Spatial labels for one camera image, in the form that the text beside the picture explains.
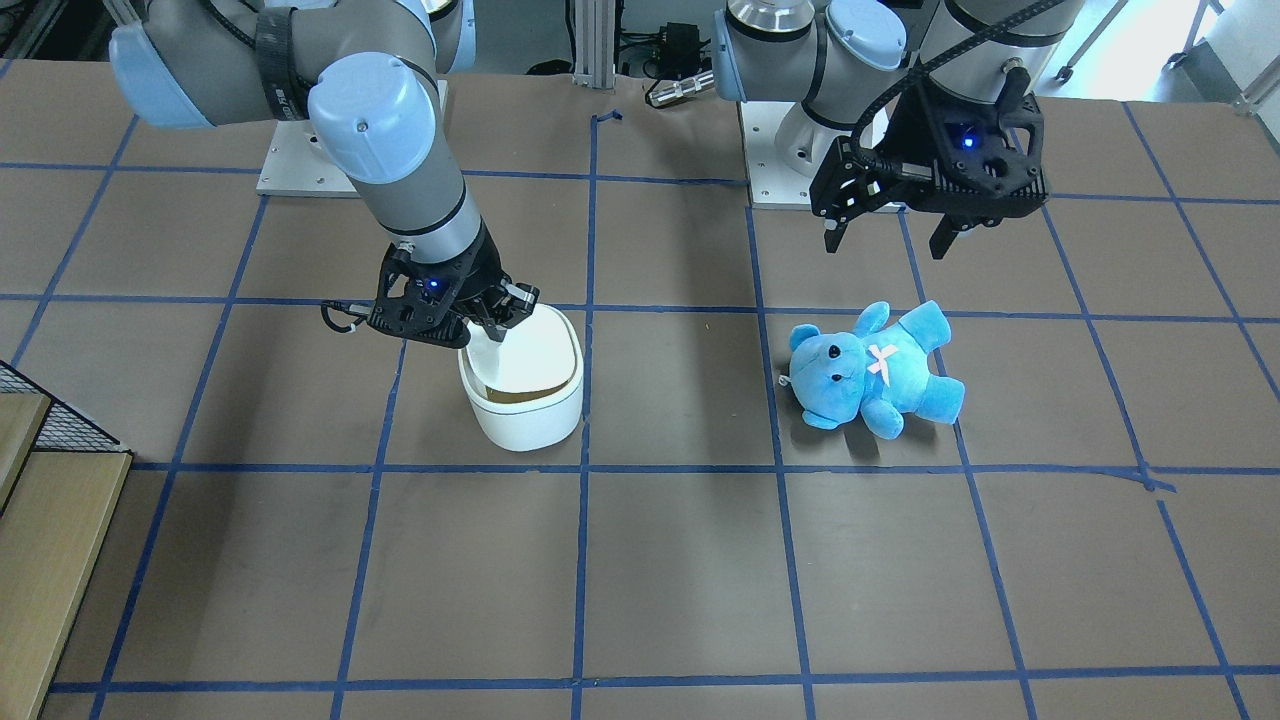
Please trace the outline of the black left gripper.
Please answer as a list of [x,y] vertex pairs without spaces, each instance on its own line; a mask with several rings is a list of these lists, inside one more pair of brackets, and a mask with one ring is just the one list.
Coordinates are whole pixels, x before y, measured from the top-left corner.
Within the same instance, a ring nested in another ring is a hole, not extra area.
[[1006,76],[992,102],[922,79],[899,99],[876,146],[850,135],[829,146],[809,191],[826,251],[838,251],[852,218],[887,202],[943,214],[931,234],[934,260],[977,223],[1029,215],[1050,199],[1043,131],[1029,76]]

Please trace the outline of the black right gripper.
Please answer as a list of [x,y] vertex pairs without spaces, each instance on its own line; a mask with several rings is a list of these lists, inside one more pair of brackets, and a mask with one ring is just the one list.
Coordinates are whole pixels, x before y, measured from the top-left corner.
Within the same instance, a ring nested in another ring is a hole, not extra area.
[[378,296],[367,324],[402,340],[462,348],[467,324],[477,325],[494,343],[506,340],[535,311],[540,290],[508,283],[500,255],[486,225],[460,255],[439,263],[417,263],[407,240],[388,246],[378,277]]

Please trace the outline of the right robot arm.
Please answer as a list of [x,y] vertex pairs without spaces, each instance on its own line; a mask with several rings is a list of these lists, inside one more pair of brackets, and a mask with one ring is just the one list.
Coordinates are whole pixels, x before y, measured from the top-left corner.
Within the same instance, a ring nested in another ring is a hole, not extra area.
[[151,1],[109,42],[157,128],[307,120],[390,240],[376,297],[323,314],[447,348],[503,341],[539,295],[503,270],[445,140],[439,78],[475,54],[471,1]]

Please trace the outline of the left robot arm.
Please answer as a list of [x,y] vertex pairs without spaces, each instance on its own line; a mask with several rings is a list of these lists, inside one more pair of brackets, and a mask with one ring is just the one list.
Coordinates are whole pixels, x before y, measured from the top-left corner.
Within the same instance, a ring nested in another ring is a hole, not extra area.
[[806,151],[809,206],[835,252],[891,202],[940,217],[955,240],[1041,210],[1051,196],[1033,92],[1079,1],[728,1],[716,14],[716,91],[790,102],[831,137]]

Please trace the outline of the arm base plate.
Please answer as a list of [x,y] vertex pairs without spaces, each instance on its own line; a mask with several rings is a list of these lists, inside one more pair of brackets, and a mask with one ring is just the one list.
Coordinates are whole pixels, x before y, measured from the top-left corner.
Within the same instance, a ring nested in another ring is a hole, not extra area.
[[348,56],[320,74],[303,120],[308,151],[291,156],[274,143],[259,192],[280,195],[298,182],[303,195],[326,197],[338,184],[362,199],[380,223],[438,225],[461,213],[468,192],[439,126],[438,97],[393,56]]
[[831,143],[845,135],[813,120],[800,102],[740,102],[751,205],[810,209],[810,186]]

